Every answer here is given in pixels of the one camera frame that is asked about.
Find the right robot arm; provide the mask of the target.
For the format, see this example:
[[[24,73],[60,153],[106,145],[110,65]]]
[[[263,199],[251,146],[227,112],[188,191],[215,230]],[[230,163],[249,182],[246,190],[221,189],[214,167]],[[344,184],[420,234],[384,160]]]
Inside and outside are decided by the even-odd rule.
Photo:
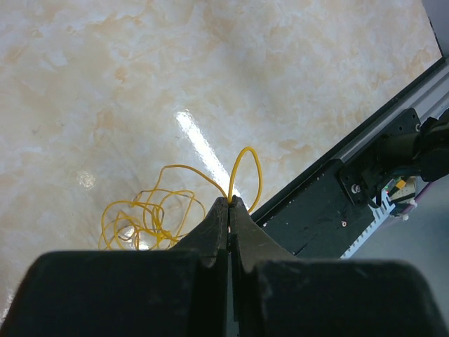
[[[434,182],[448,175],[448,111],[438,119],[427,118],[418,131],[383,139],[377,162],[391,178],[419,176]]]

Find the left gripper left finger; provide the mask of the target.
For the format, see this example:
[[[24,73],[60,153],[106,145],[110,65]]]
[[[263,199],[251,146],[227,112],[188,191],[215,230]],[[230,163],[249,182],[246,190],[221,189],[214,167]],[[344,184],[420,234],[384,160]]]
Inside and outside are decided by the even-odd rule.
[[[2,336],[224,336],[227,200],[167,251],[54,251],[21,281]]]

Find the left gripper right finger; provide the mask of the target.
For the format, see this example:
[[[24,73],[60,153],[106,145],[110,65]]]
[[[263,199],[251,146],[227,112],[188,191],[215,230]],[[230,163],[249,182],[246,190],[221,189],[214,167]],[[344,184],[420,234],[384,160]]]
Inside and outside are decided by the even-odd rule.
[[[234,319],[241,336],[447,336],[418,269],[397,260],[296,258],[228,208]]]

